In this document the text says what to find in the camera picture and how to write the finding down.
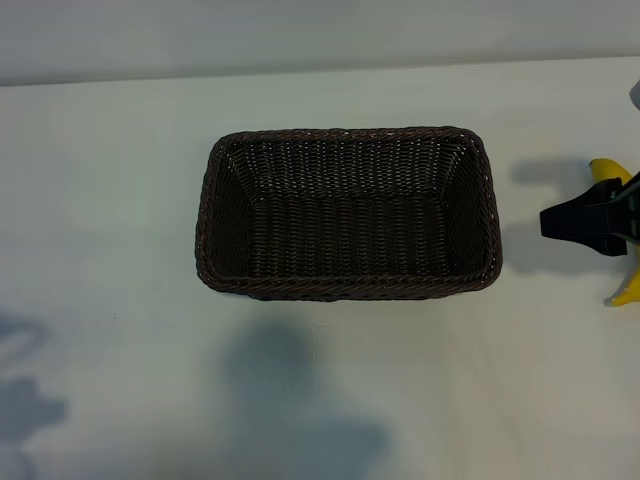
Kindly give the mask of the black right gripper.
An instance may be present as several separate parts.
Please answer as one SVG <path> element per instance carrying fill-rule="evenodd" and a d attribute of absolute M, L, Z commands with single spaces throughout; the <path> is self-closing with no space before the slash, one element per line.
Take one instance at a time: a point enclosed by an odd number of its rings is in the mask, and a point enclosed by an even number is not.
<path fill-rule="evenodd" d="M 620 178 L 594 184 L 589 190 L 567 202 L 540 212 L 541 235 L 587 246 L 601 255 L 624 256 L 626 240 L 621 236 L 638 235 L 640 173 L 624 186 L 623 202 Z"/>

